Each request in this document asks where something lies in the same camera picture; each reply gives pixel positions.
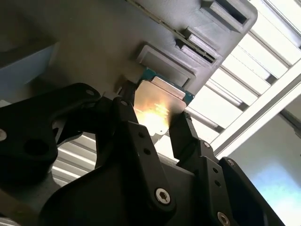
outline fluorescent light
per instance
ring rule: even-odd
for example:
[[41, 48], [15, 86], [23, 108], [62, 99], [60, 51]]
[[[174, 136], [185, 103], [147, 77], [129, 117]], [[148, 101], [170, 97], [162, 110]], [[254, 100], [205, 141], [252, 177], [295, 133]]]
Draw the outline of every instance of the fluorescent light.
[[192, 118], [192, 124], [194, 126], [194, 129], [197, 132], [197, 135], [202, 140], [211, 143], [217, 136], [219, 135], [218, 132], [215, 130], [207, 127], [203, 123], [197, 121], [196, 119]]
[[76, 174], [71, 173], [71, 172], [69, 172], [69, 171], [66, 171], [66, 170], [64, 170], [64, 169], [58, 168], [58, 167], [56, 167], [56, 166], [53, 166], [53, 167], [52, 167], [52, 170], [61, 172], [61, 173], [63, 173], [63, 174], [66, 174], [66, 175], [68, 175], [68, 176], [70, 176], [70, 177], [72, 177], [72, 178], [74, 178], [74, 179], [80, 178], [79, 175], [76, 175]]
[[277, 78], [287, 71], [287, 67], [282, 62], [249, 34], [246, 34], [238, 45]]
[[234, 74], [245, 85], [256, 91], [258, 94], [263, 94], [270, 87], [265, 80], [251, 71], [233, 55], [229, 55], [222, 65], [227, 69], [227, 71]]
[[234, 78], [231, 78], [221, 69], [217, 69], [210, 79], [220, 84], [222, 87], [249, 106], [254, 103], [255, 100], [257, 100], [257, 96], [253, 92], [249, 91], [246, 87], [244, 87]]
[[231, 55], [242, 62], [247, 68], [249, 68], [260, 78], [266, 80], [270, 76], [270, 72], [268, 72], [262, 65], [257, 63], [257, 61], [255, 61], [250, 55], [248, 55], [241, 47], [235, 47], [231, 52]]
[[283, 15], [301, 34], [301, 7], [296, 0], [266, 0], [273, 5], [276, 10]]
[[174, 158], [170, 137], [164, 135], [160, 140], [156, 142], [155, 148], [158, 153], [166, 156], [167, 158], [170, 158], [174, 161], [179, 161]]
[[256, 9], [266, 17], [295, 46], [301, 46], [301, 37], [263, 0], [250, 0]]
[[238, 99], [236, 96], [234, 96], [232, 93], [230, 93], [228, 90], [226, 90], [224, 87], [222, 87], [212, 79], [209, 79], [206, 82], [206, 86], [218, 95], [222, 96], [224, 99], [228, 100], [234, 106], [239, 107], [242, 104], [242, 101], [240, 99]]
[[270, 21], [260, 12], [256, 23], [251, 29], [259, 36], [280, 58], [293, 65], [301, 58], [301, 50], [294, 46]]
[[206, 86], [197, 93], [189, 107], [223, 128], [227, 128], [242, 113]]
[[96, 151], [96, 141], [87, 136], [82, 135], [79, 138], [73, 140], [72, 142], [78, 143], [84, 147], [87, 147], [93, 151]]
[[243, 112], [211, 146], [218, 158], [228, 156], [259, 128], [301, 94], [301, 60], [291, 67], [258, 100]]

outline metal plate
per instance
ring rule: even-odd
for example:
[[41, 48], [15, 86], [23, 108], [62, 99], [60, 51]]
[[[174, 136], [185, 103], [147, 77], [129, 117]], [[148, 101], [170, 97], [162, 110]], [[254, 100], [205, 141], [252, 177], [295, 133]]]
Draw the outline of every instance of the metal plate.
[[181, 99], [151, 81], [142, 81], [135, 94], [137, 119], [147, 127], [151, 136], [155, 133], [164, 135], [169, 129], [171, 117], [185, 108], [186, 104]]

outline rectangular hole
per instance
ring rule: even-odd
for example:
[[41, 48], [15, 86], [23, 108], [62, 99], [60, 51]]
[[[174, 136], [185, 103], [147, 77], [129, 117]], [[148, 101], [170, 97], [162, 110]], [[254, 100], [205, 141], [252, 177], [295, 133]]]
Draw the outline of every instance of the rectangular hole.
[[215, 0], [220, 4], [234, 19], [241, 24], [244, 24], [247, 18], [241, 14], [235, 7], [233, 7], [227, 0]]
[[194, 60], [196, 60], [198, 62], [198, 59], [196, 59], [196, 57], [193, 57], [193, 55], [196, 55], [198, 57], [201, 57], [203, 58], [206, 62], [208, 62], [209, 64], [212, 64], [213, 62], [215, 62], [215, 57], [213, 57], [212, 55], [208, 54], [206, 51], [204, 51], [202, 48], [200, 47], [197, 47], [198, 50], [202, 51], [202, 52], [205, 52], [206, 54], [202, 55], [202, 54], [199, 54], [198, 53], [198, 50], [190, 47], [190, 46], [187, 46], [185, 45], [182, 41], [180, 40], [177, 40], [176, 41], [177, 45], [180, 47], [180, 49], [188, 56], [190, 56], [191, 58], [193, 58]]

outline slot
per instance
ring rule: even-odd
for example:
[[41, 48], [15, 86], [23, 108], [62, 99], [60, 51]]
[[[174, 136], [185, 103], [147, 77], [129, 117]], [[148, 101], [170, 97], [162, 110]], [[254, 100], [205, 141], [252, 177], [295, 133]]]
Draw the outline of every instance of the slot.
[[177, 40], [177, 46], [180, 48], [180, 50], [185, 53], [187, 56], [189, 56], [190, 58], [192, 58], [194, 61], [196, 61], [197, 63], [199, 63], [200, 65], [208, 65], [211, 66], [216, 58], [213, 57], [211, 54], [208, 54], [205, 50], [203, 50], [200, 47], [197, 47], [200, 51], [205, 52], [205, 54], [200, 54], [197, 52], [196, 49], [185, 45], [182, 41]]
[[248, 17], [239, 11], [244, 7], [241, 2], [237, 1], [233, 4], [235, 6], [227, 0], [207, 0], [202, 1], [201, 9], [207, 11], [228, 29], [243, 32]]
[[247, 18], [242, 15], [235, 7], [233, 7], [227, 0], [215, 0], [220, 6], [222, 6], [234, 19], [241, 24], [244, 24]]

